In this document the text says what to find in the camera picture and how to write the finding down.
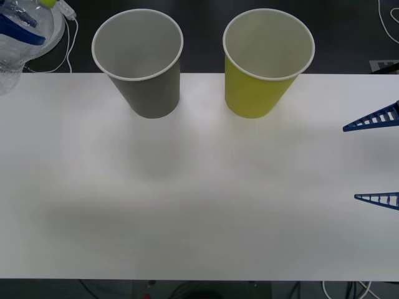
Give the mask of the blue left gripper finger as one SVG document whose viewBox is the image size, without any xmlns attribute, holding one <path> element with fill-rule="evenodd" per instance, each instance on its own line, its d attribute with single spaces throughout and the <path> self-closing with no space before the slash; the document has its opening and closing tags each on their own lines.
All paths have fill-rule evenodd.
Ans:
<svg viewBox="0 0 399 299">
<path fill-rule="evenodd" d="M 44 45 L 46 41 L 45 37 L 28 31 L 27 29 L 7 18 L 4 14 L 1 14 L 0 26 L 1 34 L 26 44 Z"/>
</svg>

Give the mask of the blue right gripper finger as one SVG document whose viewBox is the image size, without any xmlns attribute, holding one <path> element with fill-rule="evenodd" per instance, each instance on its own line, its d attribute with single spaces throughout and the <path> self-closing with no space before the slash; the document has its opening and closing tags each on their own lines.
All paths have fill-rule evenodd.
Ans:
<svg viewBox="0 0 399 299">
<path fill-rule="evenodd" d="M 345 125 L 343 132 L 398 126 L 398 101 Z"/>
<path fill-rule="evenodd" d="M 362 202 L 386 208 L 398 208 L 399 206 L 398 192 L 355 194 L 354 198 Z"/>
</svg>

